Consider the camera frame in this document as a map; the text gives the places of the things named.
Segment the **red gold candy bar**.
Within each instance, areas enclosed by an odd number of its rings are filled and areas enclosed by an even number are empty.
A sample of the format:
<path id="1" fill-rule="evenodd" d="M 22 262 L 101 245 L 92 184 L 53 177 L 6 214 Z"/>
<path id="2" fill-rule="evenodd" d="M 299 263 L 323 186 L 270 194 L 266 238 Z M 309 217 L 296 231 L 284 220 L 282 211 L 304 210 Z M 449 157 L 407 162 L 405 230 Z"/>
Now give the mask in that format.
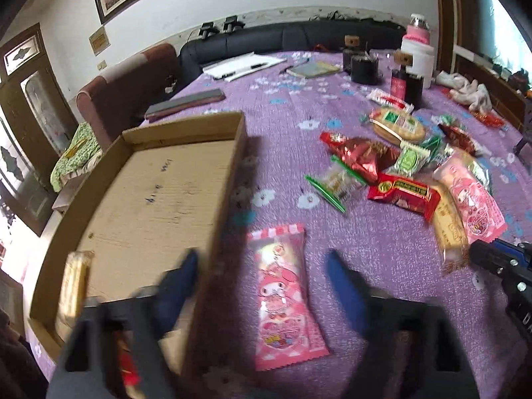
<path id="1" fill-rule="evenodd" d="M 114 333 L 118 347 L 118 364 L 124 381 L 124 386 L 128 388 L 136 388 L 140 382 L 140 378 L 133 364 L 131 351 L 126 343 L 124 333 Z"/>

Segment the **yellow cracker pack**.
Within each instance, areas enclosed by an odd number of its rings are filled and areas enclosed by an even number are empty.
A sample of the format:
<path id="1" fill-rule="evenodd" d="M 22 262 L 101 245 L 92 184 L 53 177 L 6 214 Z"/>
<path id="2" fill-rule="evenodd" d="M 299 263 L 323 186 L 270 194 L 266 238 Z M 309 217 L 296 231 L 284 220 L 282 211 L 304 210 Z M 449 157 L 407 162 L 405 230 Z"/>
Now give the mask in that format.
<path id="1" fill-rule="evenodd" d="M 55 320 L 56 333 L 64 342 L 83 310 L 93 258 L 90 250 L 73 251 L 67 256 Z"/>

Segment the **red cake snack pack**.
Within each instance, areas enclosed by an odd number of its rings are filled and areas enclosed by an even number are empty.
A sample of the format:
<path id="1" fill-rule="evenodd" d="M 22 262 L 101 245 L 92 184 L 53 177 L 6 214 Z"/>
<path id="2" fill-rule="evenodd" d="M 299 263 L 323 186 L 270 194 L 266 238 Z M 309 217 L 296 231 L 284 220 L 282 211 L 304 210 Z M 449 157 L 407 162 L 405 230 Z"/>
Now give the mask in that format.
<path id="1" fill-rule="evenodd" d="M 394 204 L 410 212 L 422 215 L 431 222 L 440 202 L 440 193 L 427 184 L 416 180 L 381 173 L 374 186 L 369 187 L 367 199 Z"/>

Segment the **pink cartoon snack pack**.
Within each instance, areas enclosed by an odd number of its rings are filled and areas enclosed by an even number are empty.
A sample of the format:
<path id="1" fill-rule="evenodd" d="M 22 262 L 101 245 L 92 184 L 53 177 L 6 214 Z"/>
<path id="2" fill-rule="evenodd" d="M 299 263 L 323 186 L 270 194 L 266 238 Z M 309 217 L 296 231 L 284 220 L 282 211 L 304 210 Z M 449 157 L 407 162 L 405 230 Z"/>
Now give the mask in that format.
<path id="1" fill-rule="evenodd" d="M 248 234 L 258 268 L 259 372 L 303 363 L 329 354 L 308 304 L 305 228 L 280 225 Z"/>

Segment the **dark red foil snack bag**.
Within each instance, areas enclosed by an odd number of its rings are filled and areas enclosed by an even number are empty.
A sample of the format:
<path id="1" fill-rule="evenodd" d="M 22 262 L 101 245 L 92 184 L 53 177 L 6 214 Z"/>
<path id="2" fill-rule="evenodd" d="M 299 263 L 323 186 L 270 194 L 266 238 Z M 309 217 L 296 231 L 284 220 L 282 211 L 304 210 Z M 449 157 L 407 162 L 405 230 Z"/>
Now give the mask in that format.
<path id="1" fill-rule="evenodd" d="M 374 139 L 349 138 L 339 132 L 321 132 L 319 139 L 347 169 L 369 185 L 375 185 L 380 173 L 394 165 L 400 154 L 397 147 Z"/>

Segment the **clear green-edged snack pack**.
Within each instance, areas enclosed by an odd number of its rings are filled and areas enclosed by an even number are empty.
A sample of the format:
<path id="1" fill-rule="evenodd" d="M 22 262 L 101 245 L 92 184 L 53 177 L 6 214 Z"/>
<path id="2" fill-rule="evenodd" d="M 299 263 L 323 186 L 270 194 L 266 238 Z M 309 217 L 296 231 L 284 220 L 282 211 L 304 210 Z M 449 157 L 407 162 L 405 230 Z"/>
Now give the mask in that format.
<path id="1" fill-rule="evenodd" d="M 337 156 L 330 157 L 329 168 L 320 177 L 305 175 L 305 180 L 338 212 L 346 214 L 345 201 L 353 191 L 367 186 L 366 181 Z"/>

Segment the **light green snack pack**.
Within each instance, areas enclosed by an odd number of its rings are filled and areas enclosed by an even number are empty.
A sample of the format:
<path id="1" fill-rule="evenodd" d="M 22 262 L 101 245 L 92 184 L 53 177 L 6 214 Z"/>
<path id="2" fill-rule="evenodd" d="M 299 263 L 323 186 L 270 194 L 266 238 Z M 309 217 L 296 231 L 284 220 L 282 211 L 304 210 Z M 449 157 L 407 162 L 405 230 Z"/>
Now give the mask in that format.
<path id="1" fill-rule="evenodd" d="M 403 141 L 400 148 L 397 160 L 387 171 L 392 175 L 413 178 L 427 163 L 431 152 L 408 141 Z"/>

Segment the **white gloves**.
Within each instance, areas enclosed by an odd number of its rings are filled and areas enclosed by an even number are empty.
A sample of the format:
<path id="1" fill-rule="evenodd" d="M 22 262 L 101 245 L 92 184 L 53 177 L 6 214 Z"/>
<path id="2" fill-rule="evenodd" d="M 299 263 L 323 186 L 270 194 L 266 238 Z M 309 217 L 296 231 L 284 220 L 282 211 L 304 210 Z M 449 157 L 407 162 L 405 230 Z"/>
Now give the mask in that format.
<path id="1" fill-rule="evenodd" d="M 484 84 L 479 84 L 476 79 L 468 80 L 459 73 L 440 71 L 436 84 L 449 88 L 449 95 L 458 104 L 464 105 L 472 113 L 490 113 L 492 103 L 490 94 Z"/>

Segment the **round cracker pack green label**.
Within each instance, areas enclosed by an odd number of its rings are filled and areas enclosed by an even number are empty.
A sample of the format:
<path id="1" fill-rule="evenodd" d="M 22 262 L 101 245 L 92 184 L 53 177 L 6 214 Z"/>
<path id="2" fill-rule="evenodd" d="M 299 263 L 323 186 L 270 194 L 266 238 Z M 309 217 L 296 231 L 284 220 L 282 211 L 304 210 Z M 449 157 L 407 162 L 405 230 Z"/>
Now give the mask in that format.
<path id="1" fill-rule="evenodd" d="M 420 143 L 426 137 L 426 129 L 411 114 L 392 107 L 380 107 L 361 117 L 385 141 L 399 146 L 403 141 Z"/>

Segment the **red black canister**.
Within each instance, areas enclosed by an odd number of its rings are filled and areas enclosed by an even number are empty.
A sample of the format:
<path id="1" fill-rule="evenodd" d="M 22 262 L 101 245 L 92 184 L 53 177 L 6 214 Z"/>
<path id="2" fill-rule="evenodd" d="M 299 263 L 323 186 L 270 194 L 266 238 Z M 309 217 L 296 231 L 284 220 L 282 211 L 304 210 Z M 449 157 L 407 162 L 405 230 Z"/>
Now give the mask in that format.
<path id="1" fill-rule="evenodd" d="M 411 104 L 415 110 L 421 106 L 424 78 L 406 70 L 394 69 L 391 72 L 390 93 L 407 104 Z"/>

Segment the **white plastic jar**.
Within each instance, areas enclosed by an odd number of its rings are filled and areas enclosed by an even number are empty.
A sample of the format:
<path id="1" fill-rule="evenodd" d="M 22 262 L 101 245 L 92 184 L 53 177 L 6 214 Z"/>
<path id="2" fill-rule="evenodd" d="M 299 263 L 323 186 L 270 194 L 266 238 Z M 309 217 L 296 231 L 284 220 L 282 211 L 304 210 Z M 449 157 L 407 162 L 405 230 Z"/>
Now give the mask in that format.
<path id="1" fill-rule="evenodd" d="M 407 68 L 408 73 L 421 76 L 423 78 L 423 88 L 429 89 L 432 84 L 435 66 L 435 48 L 421 42 L 403 39 L 400 49 L 412 55 L 412 66 Z"/>

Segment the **black cup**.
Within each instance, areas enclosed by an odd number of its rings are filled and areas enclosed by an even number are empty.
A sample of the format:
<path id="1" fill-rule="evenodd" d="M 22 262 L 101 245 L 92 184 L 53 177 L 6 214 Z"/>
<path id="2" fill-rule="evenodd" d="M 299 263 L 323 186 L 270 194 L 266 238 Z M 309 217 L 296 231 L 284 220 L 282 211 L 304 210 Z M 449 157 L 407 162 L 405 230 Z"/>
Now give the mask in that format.
<path id="1" fill-rule="evenodd" d="M 363 85 L 377 85 L 380 82 L 378 59 L 366 55 L 352 56 L 351 80 Z"/>

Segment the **pink thermos bottle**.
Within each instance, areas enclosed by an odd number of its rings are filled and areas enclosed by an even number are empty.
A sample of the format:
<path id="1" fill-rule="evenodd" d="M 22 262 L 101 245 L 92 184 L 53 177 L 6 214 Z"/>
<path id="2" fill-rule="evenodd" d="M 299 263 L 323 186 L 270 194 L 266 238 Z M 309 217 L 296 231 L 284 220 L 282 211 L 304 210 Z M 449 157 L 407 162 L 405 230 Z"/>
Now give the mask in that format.
<path id="1" fill-rule="evenodd" d="M 428 45 L 430 42 L 430 29 L 427 19 L 421 14 L 412 14 L 405 34 L 407 40 Z"/>

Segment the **black pen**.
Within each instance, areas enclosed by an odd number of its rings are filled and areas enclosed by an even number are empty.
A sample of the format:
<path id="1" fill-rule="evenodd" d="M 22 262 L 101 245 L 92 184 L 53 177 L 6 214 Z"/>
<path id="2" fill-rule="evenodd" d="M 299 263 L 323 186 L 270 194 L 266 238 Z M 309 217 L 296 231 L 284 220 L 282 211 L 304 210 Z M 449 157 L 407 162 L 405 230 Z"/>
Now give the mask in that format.
<path id="1" fill-rule="evenodd" d="M 262 63 L 256 63 L 248 67 L 240 67 L 237 70 L 225 73 L 224 75 L 220 76 L 220 79 L 230 79 L 230 78 L 238 78 L 240 76 L 246 76 L 250 73 L 253 73 L 254 71 L 263 69 L 264 67 L 268 67 L 268 66 L 269 66 L 268 62 L 262 62 Z"/>

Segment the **small wall plaque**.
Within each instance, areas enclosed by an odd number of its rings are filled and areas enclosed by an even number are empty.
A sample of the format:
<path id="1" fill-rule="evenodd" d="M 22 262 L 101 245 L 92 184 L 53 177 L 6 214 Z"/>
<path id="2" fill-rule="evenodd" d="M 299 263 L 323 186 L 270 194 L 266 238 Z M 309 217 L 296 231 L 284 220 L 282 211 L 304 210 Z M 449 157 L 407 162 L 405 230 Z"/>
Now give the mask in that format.
<path id="1" fill-rule="evenodd" d="M 99 55 L 110 46 L 104 25 L 101 25 L 94 33 L 92 33 L 88 40 L 95 56 Z"/>

